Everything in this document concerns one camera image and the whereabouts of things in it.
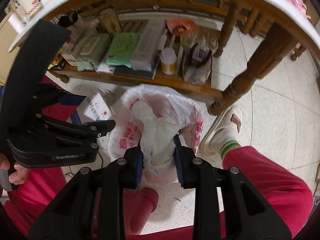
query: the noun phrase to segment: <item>tile floor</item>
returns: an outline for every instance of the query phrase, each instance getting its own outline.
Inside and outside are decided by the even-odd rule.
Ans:
[[[163,14],[163,17],[169,19],[177,16]],[[133,19],[134,16],[123,15],[120,18]],[[222,25],[201,17],[189,18],[199,25],[217,28]],[[226,88],[232,79],[246,68],[247,61],[261,41],[261,38],[243,35],[235,28],[222,56],[215,59],[212,87],[221,90]],[[81,95],[86,95],[92,88],[98,87],[113,91],[115,97],[119,98],[128,88],[128,84],[114,85],[78,79],[71,79],[68,84],[63,84],[57,78],[49,76],[64,89]],[[308,51],[295,62],[287,56],[236,103],[243,112],[240,144],[255,147],[266,157],[302,178],[312,191],[316,187],[314,180],[320,161],[320,95],[316,84],[318,76]],[[215,119],[206,111],[206,104],[209,103],[199,100],[205,113],[202,137]],[[107,138],[100,140],[100,145],[105,148]],[[105,166],[110,160],[105,152],[101,153]],[[221,166],[219,158],[210,162],[217,167]],[[75,173],[82,166],[85,165],[73,166],[71,169]],[[99,168],[101,160],[97,158],[95,163],[88,166]],[[63,170],[65,173],[69,172],[68,167]],[[156,190],[160,196],[158,208],[151,214],[143,234],[193,224],[194,190],[182,190],[177,183]]]

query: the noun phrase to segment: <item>hand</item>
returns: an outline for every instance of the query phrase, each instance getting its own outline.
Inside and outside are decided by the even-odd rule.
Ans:
[[[14,168],[16,172],[10,174],[9,181],[14,185],[23,184],[27,181],[30,169],[22,167],[20,164],[15,163]],[[9,170],[10,163],[8,159],[0,153],[0,169]],[[2,196],[2,187],[0,186],[0,197]]]

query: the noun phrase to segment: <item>white plastic bag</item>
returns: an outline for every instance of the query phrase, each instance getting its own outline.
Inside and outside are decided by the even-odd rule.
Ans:
[[[139,143],[142,127],[137,122],[133,124],[130,119],[131,108],[139,100],[147,103],[156,117],[164,117],[182,127],[181,135],[186,145],[196,153],[204,120],[202,108],[198,103],[169,87],[139,85],[128,89],[113,105],[116,126],[110,133],[108,143],[108,153],[112,161],[123,157],[127,149]],[[154,187],[173,183],[176,181],[176,172],[174,166],[173,169],[172,165],[170,167],[170,172],[165,174],[162,172],[164,166],[161,170],[158,169],[158,173],[155,170],[151,176],[150,173],[144,172],[142,179],[147,185]]]

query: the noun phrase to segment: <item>brown patch on shoe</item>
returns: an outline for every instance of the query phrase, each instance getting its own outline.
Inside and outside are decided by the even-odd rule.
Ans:
[[[236,116],[235,114],[232,115],[231,122],[234,122],[237,125],[237,129],[238,129],[238,133],[240,133],[240,128],[241,128],[241,122],[240,119],[238,118],[238,116]]]

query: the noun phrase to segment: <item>blue gripper pad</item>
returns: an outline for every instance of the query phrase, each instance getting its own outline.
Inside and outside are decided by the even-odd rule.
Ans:
[[[182,159],[179,151],[179,148],[182,149],[179,136],[174,136],[173,141],[176,145],[176,148],[174,150],[174,164],[176,165],[178,181],[181,187],[183,187],[185,181],[184,181],[184,174],[183,174]]]
[[[135,168],[134,183],[136,187],[139,187],[139,184],[142,178],[142,172],[143,172],[143,153],[142,151],[140,151],[137,159],[136,168]]]

